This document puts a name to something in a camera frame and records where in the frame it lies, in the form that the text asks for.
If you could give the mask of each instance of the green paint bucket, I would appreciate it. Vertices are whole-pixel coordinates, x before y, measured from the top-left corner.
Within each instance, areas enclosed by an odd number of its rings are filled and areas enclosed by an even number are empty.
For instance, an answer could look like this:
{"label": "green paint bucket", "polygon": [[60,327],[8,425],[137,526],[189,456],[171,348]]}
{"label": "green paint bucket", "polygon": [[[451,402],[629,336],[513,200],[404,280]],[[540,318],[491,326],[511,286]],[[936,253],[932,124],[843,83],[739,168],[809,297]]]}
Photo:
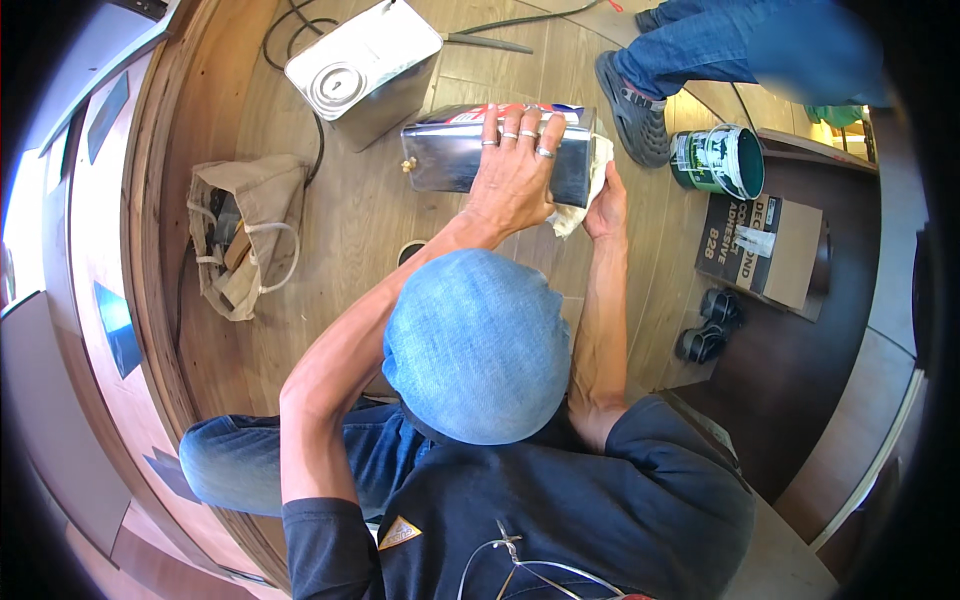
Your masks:
{"label": "green paint bucket", "polygon": [[756,135],[722,123],[710,131],[678,132],[670,140],[670,169],[687,189],[753,200],[763,189],[763,155]]}

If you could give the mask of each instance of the green cloth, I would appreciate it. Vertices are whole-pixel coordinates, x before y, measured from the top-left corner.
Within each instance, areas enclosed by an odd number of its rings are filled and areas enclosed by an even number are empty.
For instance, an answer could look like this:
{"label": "green cloth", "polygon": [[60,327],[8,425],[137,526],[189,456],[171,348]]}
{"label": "green cloth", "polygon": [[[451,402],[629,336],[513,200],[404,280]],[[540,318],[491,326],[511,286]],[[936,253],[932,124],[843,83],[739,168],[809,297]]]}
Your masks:
{"label": "green cloth", "polygon": [[804,105],[810,123],[827,121],[832,127],[843,129],[863,118],[863,107],[811,107]]}

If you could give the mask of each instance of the blue cap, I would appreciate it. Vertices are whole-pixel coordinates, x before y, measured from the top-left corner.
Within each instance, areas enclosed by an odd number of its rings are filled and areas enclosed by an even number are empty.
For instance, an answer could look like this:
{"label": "blue cap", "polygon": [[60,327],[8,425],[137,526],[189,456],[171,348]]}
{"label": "blue cap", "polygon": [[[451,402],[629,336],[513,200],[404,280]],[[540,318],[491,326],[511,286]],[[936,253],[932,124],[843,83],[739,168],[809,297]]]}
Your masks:
{"label": "blue cap", "polygon": [[435,432],[467,444],[518,442],[564,399],[562,303],[541,272],[500,254],[445,254],[403,286],[383,336],[383,374]]}

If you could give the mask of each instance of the tin can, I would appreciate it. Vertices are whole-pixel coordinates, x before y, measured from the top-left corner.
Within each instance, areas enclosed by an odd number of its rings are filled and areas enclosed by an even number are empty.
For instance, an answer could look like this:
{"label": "tin can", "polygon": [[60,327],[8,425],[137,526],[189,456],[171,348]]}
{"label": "tin can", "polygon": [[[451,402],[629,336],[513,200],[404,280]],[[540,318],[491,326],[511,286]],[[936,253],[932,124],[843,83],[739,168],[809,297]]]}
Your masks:
{"label": "tin can", "polygon": [[[566,131],[550,178],[554,202],[586,208],[596,110],[562,104],[502,104],[497,107],[499,129],[503,131],[503,117],[511,108],[533,107],[543,112],[541,132],[554,112],[566,119]],[[415,190],[470,191],[480,168],[486,111],[487,105],[444,107],[403,128],[400,132],[403,153],[407,161],[414,158],[416,163],[410,170],[410,182]]]}
{"label": "tin can", "polygon": [[360,152],[423,106],[444,41],[403,0],[385,0],[319,38],[284,72]]}

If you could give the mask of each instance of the hand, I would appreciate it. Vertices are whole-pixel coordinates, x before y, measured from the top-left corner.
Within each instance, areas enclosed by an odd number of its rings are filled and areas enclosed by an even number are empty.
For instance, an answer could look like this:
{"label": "hand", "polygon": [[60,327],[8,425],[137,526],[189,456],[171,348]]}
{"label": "hand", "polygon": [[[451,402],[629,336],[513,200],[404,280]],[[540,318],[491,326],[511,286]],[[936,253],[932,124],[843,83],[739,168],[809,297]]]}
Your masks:
{"label": "hand", "polygon": [[[537,140],[520,131],[535,132],[542,113],[537,108],[523,112],[515,108],[507,112],[503,121],[504,133],[513,133],[518,139],[503,135],[500,144],[486,145],[480,158],[480,169],[470,188],[470,197],[464,213],[491,226],[500,238],[539,225],[553,214],[553,194],[548,188],[553,172],[553,158],[536,152],[539,144],[552,153],[557,152],[564,137],[566,120],[554,114]],[[484,116],[484,140],[497,138],[497,107],[487,106]]]}
{"label": "hand", "polygon": [[594,243],[607,237],[626,237],[627,189],[612,160],[607,163],[607,181],[584,219],[584,229]]}

